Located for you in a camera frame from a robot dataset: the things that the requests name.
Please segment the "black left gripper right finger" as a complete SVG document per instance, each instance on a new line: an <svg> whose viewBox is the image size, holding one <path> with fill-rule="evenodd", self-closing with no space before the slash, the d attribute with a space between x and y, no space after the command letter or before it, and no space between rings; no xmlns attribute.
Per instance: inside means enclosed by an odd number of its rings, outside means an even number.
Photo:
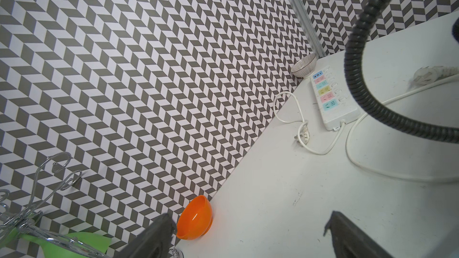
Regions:
<svg viewBox="0 0 459 258"><path fill-rule="evenodd" d="M323 236L331 232L337 258L392 258L392 255L355 225L342 212L333 211Z"/></svg>

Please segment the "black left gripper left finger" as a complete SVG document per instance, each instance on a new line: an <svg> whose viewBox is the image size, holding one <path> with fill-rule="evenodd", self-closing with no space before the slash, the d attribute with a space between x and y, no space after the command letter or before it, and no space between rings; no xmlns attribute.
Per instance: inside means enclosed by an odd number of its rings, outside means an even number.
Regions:
<svg viewBox="0 0 459 258"><path fill-rule="evenodd" d="M168 213L159 215L129 242L115 258L167 258L172 245L172 238L177 228L172 216Z"/></svg>

